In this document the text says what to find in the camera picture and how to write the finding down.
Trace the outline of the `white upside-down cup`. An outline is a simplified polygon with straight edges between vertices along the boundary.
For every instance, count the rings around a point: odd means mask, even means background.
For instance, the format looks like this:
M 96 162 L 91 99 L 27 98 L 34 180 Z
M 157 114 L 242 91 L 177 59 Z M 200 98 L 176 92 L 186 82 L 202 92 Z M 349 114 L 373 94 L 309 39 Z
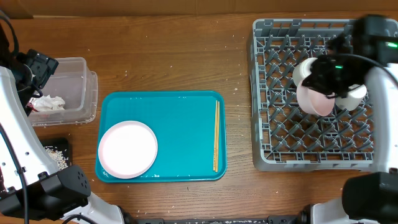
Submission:
M 365 85 L 354 84 L 349 87 L 349 92 L 345 98 L 336 98 L 335 105 L 339 107 L 339 109 L 353 111 L 359 106 L 366 93 L 367 88 Z

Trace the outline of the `white upside-down bowl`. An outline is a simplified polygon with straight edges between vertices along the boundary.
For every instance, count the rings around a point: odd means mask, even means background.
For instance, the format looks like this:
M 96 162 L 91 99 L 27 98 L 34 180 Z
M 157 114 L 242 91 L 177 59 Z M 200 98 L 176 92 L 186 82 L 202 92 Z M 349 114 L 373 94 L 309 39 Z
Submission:
M 316 60 L 316 57 L 307 58 L 294 68 L 292 78 L 296 86 L 311 74 L 310 68 Z

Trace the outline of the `small white round plate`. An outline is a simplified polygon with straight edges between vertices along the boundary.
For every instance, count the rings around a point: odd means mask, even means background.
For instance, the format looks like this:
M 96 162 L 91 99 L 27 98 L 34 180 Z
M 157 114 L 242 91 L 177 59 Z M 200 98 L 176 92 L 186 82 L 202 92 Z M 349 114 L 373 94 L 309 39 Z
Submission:
M 317 116 L 330 114 L 335 105 L 335 99 L 327 98 L 322 93 L 303 86 L 302 83 L 303 81 L 298 83 L 296 91 L 298 105 L 302 111 Z

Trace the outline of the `white paper napkin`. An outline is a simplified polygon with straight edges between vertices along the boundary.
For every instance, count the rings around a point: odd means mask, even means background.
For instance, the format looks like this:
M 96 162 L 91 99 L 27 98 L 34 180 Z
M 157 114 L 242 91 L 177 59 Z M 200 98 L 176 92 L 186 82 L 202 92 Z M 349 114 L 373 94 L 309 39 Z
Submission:
M 33 98 L 30 102 L 33 109 L 37 112 L 64 110 L 65 101 L 59 97 L 51 97 L 50 95 L 40 98 Z

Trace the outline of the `white rice pile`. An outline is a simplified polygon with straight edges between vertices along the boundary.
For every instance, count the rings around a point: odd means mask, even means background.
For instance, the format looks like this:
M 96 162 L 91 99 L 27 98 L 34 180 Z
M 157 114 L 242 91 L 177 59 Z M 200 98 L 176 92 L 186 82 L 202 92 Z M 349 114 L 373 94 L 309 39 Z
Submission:
M 57 146 L 45 146 L 45 151 L 56 162 L 60 170 L 70 166 L 69 155 L 67 149 L 61 149 Z

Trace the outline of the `large pink round plate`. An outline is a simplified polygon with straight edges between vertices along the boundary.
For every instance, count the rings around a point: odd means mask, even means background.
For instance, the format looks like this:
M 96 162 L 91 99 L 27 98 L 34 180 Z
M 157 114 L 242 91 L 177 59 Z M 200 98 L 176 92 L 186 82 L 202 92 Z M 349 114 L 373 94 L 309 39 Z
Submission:
M 155 162 L 157 138 L 146 124 L 123 121 L 110 127 L 98 145 L 103 169 L 119 179 L 132 179 L 145 173 Z

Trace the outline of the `wooden chopstick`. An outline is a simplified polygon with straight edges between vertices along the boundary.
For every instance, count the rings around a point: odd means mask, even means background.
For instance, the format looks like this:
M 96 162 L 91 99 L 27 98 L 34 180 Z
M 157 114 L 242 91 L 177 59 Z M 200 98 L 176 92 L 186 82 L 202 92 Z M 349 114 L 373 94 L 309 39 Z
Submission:
M 215 172 L 218 172 L 218 151 L 219 151 L 219 131 L 220 131 L 220 103 L 216 101 L 216 120 L 215 120 Z
M 214 128 L 214 150 L 213 150 L 213 171 L 217 172 L 217 143 L 218 143 L 218 101 L 215 101 L 215 128 Z

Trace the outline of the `red snack wrapper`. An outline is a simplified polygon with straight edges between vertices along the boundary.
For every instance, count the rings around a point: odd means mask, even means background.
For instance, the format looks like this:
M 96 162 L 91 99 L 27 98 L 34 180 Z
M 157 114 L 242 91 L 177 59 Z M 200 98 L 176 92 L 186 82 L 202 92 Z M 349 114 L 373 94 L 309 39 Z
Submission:
M 28 107 L 31 111 L 37 112 L 37 110 L 34 108 L 34 106 L 33 106 L 32 103 L 28 103 L 28 104 L 27 104 L 27 107 Z

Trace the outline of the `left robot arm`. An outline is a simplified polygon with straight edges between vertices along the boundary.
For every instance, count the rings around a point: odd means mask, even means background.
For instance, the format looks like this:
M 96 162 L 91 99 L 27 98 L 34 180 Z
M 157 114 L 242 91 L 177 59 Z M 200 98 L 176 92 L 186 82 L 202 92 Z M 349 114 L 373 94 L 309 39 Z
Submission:
M 1 213 L 25 223 L 134 223 L 128 212 L 91 191 L 79 166 L 59 169 L 44 149 L 28 119 L 29 101 L 43 95 L 58 61 L 33 49 L 21 53 L 16 37 L 13 43 L 10 50 L 1 32 L 1 174 L 6 190 Z

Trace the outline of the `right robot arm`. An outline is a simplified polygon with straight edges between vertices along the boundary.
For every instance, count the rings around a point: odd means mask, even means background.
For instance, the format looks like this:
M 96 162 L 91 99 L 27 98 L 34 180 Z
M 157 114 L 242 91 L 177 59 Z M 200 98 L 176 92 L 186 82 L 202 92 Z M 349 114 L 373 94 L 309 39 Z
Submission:
M 328 42 L 302 85 L 327 98 L 345 97 L 350 86 L 365 85 L 373 105 L 374 156 L 371 173 L 348 179 L 340 198 L 309 205 L 298 223 L 397 223 L 397 37 L 387 18 L 354 21 L 352 51 L 344 33 Z

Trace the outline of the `clear plastic waste bin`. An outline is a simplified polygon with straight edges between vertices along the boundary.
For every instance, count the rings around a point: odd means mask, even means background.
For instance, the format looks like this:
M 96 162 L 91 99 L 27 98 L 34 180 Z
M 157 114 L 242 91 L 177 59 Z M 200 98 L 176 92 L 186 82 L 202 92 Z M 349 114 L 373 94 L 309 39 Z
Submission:
M 58 58 L 58 67 L 42 89 L 43 97 L 32 104 L 60 102 L 49 111 L 34 109 L 29 115 L 33 126 L 92 122 L 98 104 L 98 77 L 82 57 Z

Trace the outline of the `black rectangular waste tray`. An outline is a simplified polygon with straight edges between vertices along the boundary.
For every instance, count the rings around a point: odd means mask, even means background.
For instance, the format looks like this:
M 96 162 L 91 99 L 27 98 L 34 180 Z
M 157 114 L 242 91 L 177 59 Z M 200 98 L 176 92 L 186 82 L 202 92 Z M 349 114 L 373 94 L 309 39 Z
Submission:
M 60 147 L 61 149 L 67 149 L 68 155 L 69 155 L 70 166 L 72 165 L 72 147 L 66 138 L 43 139 L 43 140 L 40 140 L 40 142 L 43 145 L 43 147 L 57 146 L 57 147 Z

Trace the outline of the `grey plastic dish rack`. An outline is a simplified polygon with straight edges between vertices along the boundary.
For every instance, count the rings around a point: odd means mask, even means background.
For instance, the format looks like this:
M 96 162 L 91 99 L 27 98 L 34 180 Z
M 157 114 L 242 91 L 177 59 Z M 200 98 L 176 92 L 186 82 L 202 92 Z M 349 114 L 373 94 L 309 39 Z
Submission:
M 248 42 L 252 159 L 260 171 L 368 170 L 373 161 L 373 112 L 368 97 L 355 110 L 307 114 L 297 103 L 292 73 L 328 53 L 351 19 L 258 19 Z

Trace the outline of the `teal plastic serving tray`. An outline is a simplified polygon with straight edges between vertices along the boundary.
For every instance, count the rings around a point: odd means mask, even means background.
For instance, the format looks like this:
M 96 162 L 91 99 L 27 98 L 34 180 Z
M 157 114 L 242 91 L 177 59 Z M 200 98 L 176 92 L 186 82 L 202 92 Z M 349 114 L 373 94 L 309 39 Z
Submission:
M 218 172 L 213 171 L 215 101 L 220 103 Z M 139 121 L 153 130 L 158 153 L 153 165 L 133 179 L 108 174 L 95 165 L 105 183 L 218 180 L 227 170 L 223 97 L 215 91 L 125 91 L 109 94 L 101 106 L 98 136 L 123 121 Z

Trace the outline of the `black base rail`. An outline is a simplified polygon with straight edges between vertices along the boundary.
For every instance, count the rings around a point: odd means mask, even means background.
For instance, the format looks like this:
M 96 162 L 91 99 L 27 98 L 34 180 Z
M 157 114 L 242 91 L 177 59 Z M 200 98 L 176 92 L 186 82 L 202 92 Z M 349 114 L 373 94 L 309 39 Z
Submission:
M 139 218 L 137 224 L 308 224 L 305 215 L 271 215 L 266 218 L 212 218 L 165 220 L 163 218 Z

